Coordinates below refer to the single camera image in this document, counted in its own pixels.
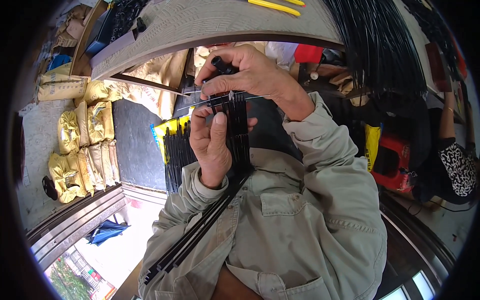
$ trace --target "yellow scissors handle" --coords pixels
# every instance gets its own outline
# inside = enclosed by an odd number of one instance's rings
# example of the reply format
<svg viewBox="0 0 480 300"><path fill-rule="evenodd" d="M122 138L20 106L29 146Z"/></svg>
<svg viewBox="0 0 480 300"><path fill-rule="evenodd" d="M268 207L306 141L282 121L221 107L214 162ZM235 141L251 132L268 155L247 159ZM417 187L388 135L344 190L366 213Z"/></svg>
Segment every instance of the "yellow scissors handle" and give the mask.
<svg viewBox="0 0 480 300"><path fill-rule="evenodd" d="M278 11L282 11L282 12L288 12L288 13L291 13L293 14L294 16L300 16L300 13L290 7L287 7L287 6L283 6L283 5L279 5L279 4L275 4L275 3L272 3L272 2L267 2L267 1L263 1L263 0L248 0L249 3L251 4L256 4L256 5L260 5L260 6L263 6L263 7L268 7L268 8L273 8L274 10L278 10Z"/></svg>
<svg viewBox="0 0 480 300"><path fill-rule="evenodd" d="M296 4L296 5L300 5L300 6L305 6L305 3L303 3L303 1L300 1L300 0L285 0L286 2L290 2L292 4Z"/></svg>

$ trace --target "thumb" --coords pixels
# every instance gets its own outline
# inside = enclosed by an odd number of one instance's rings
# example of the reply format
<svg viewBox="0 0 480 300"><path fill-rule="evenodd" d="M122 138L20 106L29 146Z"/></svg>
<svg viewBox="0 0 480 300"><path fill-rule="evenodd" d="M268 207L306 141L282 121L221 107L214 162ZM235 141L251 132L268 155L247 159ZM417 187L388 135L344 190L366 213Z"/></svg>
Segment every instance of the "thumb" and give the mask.
<svg viewBox="0 0 480 300"><path fill-rule="evenodd" d="M227 136L227 116L223 112L218 112L213 117L212 128L210 129L209 148L220 150L226 147L225 139Z"/></svg>
<svg viewBox="0 0 480 300"><path fill-rule="evenodd" d="M202 93L210 96L228 91L244 91L240 77L241 73L214 77L202 85Z"/></svg>

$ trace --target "window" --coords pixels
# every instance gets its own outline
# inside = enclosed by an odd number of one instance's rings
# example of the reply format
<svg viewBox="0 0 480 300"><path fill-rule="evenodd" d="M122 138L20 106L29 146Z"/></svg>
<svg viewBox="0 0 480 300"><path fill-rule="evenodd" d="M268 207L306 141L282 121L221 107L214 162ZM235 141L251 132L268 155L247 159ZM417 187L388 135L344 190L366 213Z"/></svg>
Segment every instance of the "window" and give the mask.
<svg viewBox="0 0 480 300"><path fill-rule="evenodd" d="M432 287L422 271L420 271L413 277L413 282L415 282L415 284L417 285L423 300L433 299Z"/></svg>
<svg viewBox="0 0 480 300"><path fill-rule="evenodd" d="M383 297L381 300L407 300L405 292L403 291L403 286L397 288L390 294Z"/></svg>

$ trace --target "black rubber mat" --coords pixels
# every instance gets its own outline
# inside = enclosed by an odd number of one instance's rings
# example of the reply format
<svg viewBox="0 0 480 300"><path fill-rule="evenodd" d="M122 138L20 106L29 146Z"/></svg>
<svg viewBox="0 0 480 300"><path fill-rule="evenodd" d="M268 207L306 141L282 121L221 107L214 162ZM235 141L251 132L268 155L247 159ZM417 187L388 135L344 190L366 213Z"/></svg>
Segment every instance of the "black rubber mat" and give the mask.
<svg viewBox="0 0 480 300"><path fill-rule="evenodd" d="M165 166L150 129L161 119L141 104L113 102L117 159L122 181L165 190Z"/></svg>

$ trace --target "workbench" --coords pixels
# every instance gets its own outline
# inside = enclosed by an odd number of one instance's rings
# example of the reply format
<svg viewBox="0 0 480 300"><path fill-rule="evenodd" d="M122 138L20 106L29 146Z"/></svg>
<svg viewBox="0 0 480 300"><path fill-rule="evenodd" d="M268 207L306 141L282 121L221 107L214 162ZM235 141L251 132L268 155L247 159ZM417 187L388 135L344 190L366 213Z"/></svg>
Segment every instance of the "workbench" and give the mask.
<svg viewBox="0 0 480 300"><path fill-rule="evenodd" d="M135 42L94 66L92 80L115 80L112 76L154 57L216 43L283 41L345 50L322 0L304 0L305 8L281 0L269 1L294 8L301 16L240 0L152 0L139 15L147 29L139 33ZM410 30L429 92L443 98L433 83L425 49L428 39L403 2L393 1Z"/></svg>

